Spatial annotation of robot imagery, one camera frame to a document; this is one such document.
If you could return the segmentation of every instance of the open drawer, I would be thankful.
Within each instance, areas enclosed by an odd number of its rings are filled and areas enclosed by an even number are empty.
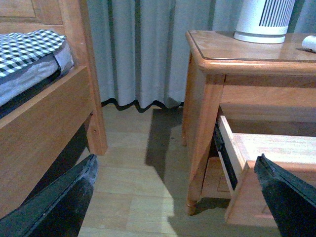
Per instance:
[[[227,208],[225,219],[230,224],[252,225],[252,226],[277,226],[269,208],[261,193],[261,186],[254,173],[254,165],[258,156],[265,156],[290,171],[299,178],[316,186],[316,137],[312,137],[311,126],[290,126],[293,136],[289,130],[280,129],[286,135],[253,134],[232,132],[225,118],[219,116],[217,121],[214,140],[219,152],[222,167],[232,196]]]

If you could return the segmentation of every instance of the black and white checkered fabric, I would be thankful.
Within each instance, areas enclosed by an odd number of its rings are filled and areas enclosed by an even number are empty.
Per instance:
[[[54,52],[65,39],[49,30],[0,35],[0,78]]]

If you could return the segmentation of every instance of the wooden floor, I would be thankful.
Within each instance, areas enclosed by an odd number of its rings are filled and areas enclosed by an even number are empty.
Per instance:
[[[228,225],[227,200],[204,198],[184,213],[190,163],[181,146],[182,110],[103,107],[109,149],[80,237],[278,237],[277,229]]]

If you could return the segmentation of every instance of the white fan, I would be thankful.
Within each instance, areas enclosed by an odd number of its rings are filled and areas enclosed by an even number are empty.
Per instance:
[[[283,43],[295,0],[244,0],[234,38]]]

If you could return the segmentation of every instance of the grey fabric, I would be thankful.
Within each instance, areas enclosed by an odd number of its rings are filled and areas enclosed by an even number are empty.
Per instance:
[[[314,0],[297,0],[291,31],[316,33]],[[101,101],[184,101],[187,30],[233,31],[240,0],[88,0]]]

